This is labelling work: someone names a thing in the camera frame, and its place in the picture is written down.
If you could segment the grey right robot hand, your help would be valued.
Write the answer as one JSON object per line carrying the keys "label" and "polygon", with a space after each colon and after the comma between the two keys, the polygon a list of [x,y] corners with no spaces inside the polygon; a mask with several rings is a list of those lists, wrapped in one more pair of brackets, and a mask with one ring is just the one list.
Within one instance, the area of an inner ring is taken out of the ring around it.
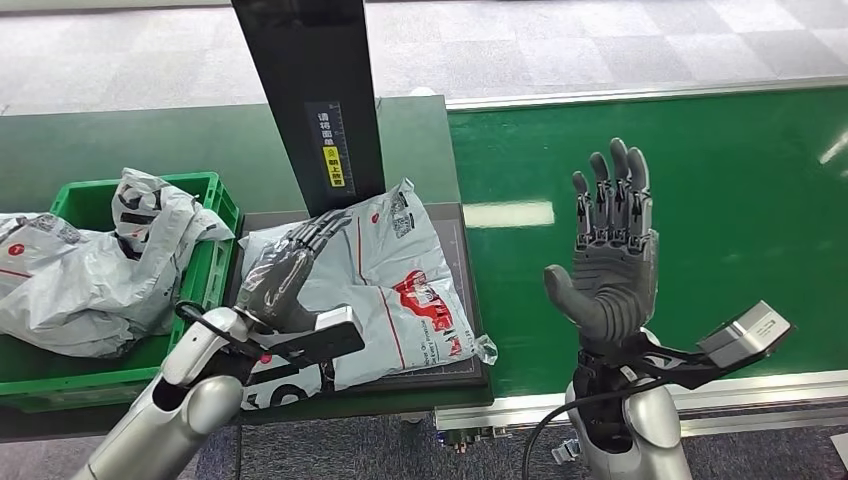
{"label": "grey right robot hand", "polygon": [[572,175],[576,239],[571,267],[543,271],[551,303],[594,342],[619,342],[652,318],[658,287],[658,233],[646,159],[611,140],[610,155],[589,158],[593,178]]}

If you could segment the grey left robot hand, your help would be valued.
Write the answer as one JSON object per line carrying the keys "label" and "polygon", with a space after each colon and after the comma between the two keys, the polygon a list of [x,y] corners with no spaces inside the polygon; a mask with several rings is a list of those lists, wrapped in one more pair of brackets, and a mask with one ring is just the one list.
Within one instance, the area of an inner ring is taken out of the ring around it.
{"label": "grey left robot hand", "polygon": [[242,281],[235,309],[279,333],[315,330],[318,314],[302,306],[298,295],[318,255],[350,222],[349,212],[331,210],[264,247]]}

